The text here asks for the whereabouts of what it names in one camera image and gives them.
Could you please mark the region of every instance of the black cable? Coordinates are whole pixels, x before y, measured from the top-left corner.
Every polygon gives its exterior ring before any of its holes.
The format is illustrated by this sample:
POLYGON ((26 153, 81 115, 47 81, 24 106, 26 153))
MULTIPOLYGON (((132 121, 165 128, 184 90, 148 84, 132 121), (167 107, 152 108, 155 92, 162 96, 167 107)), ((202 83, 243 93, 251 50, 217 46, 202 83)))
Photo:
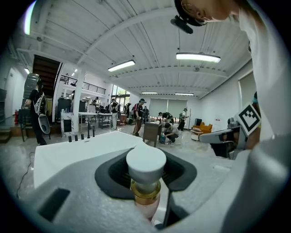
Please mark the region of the black cable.
POLYGON ((22 176, 22 178, 21 178, 21 181, 20 181, 20 184, 19 184, 19 187, 18 187, 18 189, 17 189, 17 191, 16 191, 16 197, 19 199, 19 196, 18 196, 18 191, 20 190, 20 187, 21 187, 21 184, 22 184, 22 182, 23 182, 23 179, 24 179, 24 176, 28 173, 28 171, 29 171, 29 167, 30 167, 30 165, 31 165, 31 154, 32 153, 34 153, 34 152, 30 152, 29 153, 29 165, 28 165, 28 167, 27 167, 27 171, 26 171, 26 173, 24 173, 24 175, 22 176))

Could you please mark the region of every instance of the black railing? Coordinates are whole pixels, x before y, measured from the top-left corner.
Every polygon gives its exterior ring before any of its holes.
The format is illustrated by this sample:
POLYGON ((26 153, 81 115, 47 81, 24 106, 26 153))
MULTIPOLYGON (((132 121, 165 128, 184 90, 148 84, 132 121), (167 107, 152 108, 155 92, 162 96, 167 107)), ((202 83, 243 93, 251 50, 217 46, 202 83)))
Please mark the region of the black railing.
MULTIPOLYGON (((76 86, 77 81, 78 81, 75 78, 71 78, 71 77, 64 76, 64 75, 61 76, 60 80, 64 81, 64 84, 71 85, 71 86, 76 86)), ((103 95, 105 94, 105 91, 106 91, 106 89, 104 89, 102 87, 95 86, 95 85, 87 83, 87 82, 83 82, 82 89, 94 91, 94 92, 97 92, 97 93, 103 94, 103 95)))

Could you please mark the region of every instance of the fire extinguisher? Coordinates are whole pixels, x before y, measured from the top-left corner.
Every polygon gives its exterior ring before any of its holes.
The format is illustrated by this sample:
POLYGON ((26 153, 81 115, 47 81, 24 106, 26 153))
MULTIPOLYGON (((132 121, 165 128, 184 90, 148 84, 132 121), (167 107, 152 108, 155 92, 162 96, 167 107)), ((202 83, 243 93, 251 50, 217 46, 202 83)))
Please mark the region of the fire extinguisher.
POLYGON ((14 123, 16 125, 18 125, 18 111, 17 110, 15 110, 15 120, 14 120, 14 123))

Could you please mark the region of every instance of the light fixture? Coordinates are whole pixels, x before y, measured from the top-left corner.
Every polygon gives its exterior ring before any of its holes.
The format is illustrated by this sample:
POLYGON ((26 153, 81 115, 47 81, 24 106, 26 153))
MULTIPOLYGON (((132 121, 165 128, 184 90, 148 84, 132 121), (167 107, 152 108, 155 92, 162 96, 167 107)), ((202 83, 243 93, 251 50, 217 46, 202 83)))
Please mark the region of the light fixture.
POLYGON ((27 74, 30 74, 29 69, 24 68, 24 70, 26 71, 27 74))
POLYGON ((158 94, 157 92, 142 92, 142 94, 158 94))
POLYGON ((32 11, 35 6, 36 1, 34 1, 26 10, 25 19, 24 19, 24 33, 30 35, 30 24, 31 24, 31 16, 32 11))
POLYGON ((193 96, 193 93, 175 93, 177 96, 193 96))
POLYGON ((108 71, 113 72, 113 71, 116 71, 116 70, 119 70, 119 69, 122 69, 122 68, 125 68, 125 67, 128 67, 128 66, 133 66, 133 65, 135 65, 135 61, 134 60, 130 60, 130 61, 126 61, 126 62, 120 63, 120 64, 118 64, 116 66, 110 67, 110 68, 108 68, 108 71))
POLYGON ((218 63, 221 58, 218 56, 207 55, 203 53, 176 53, 177 60, 200 60, 200 61, 211 61, 218 63))

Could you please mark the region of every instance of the orange armchair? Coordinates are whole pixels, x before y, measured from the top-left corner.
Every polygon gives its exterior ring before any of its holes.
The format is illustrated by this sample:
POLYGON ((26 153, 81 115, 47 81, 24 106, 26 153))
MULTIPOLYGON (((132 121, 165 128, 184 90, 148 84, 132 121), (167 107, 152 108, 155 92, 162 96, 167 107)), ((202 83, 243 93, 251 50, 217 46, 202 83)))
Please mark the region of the orange armchair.
POLYGON ((193 128, 201 129, 203 131, 202 134, 211 133, 212 124, 209 124, 208 126, 206 126, 204 122, 201 122, 201 124, 199 126, 193 126, 193 128))

